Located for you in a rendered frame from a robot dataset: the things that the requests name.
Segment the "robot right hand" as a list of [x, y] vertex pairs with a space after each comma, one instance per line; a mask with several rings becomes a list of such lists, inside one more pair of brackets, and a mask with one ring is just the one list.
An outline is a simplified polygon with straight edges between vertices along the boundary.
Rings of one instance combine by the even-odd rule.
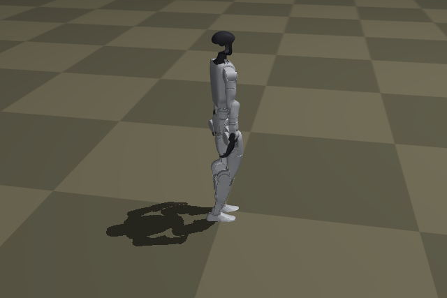
[[235, 139], [235, 134], [234, 134], [234, 133], [231, 133], [231, 134], [230, 134], [230, 137], [229, 137], [228, 140], [230, 141], [230, 143], [229, 143], [229, 145], [228, 145], [227, 151], [226, 151], [225, 154], [219, 156], [219, 157], [221, 157], [221, 158], [225, 158], [225, 157], [229, 156], [229, 154], [231, 153], [231, 151], [234, 149], [235, 143], [237, 142], [237, 139]]

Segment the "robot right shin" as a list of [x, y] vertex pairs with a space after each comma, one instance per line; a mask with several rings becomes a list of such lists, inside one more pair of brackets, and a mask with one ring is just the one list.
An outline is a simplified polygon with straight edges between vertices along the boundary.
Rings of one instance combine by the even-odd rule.
[[221, 174], [219, 176], [219, 181], [217, 182], [216, 192], [214, 196], [214, 198], [216, 199], [214, 206], [214, 216], [219, 216], [224, 206], [224, 203], [226, 202], [228, 195], [230, 193], [233, 180], [230, 181], [230, 177], [227, 174]]

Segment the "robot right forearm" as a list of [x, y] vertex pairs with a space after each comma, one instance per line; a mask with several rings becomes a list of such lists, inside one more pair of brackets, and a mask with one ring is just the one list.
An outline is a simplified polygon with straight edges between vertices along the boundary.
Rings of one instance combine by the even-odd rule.
[[240, 136], [238, 132], [239, 110], [240, 110], [240, 104], [237, 101], [235, 101], [232, 103], [230, 112], [228, 113], [229, 137], [231, 133], [234, 133], [235, 139], [237, 139]]

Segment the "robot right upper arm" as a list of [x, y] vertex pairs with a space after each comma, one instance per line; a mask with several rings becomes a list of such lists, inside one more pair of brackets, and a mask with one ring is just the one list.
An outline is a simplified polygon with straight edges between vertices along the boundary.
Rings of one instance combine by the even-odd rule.
[[223, 69], [223, 80], [226, 88], [226, 107], [230, 110], [232, 103], [236, 101], [237, 72], [231, 67], [225, 67]]

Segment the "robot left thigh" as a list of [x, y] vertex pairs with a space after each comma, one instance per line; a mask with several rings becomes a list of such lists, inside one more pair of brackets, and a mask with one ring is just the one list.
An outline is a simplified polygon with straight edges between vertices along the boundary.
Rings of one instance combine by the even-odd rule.
[[[212, 119], [208, 121], [208, 124], [209, 124], [210, 130], [212, 132], [216, 132], [213, 127]], [[216, 143], [216, 147], [217, 147], [217, 151], [218, 151], [219, 155], [221, 156], [221, 155], [225, 154], [226, 149], [228, 148], [228, 145], [225, 145], [222, 135], [216, 133], [214, 139], [215, 139], [215, 143]], [[212, 163], [211, 169], [212, 169], [213, 173], [218, 174], [218, 172], [220, 170], [226, 169], [226, 166], [227, 166], [227, 157], [225, 157], [225, 158], [219, 157], [219, 159], [215, 160]]]

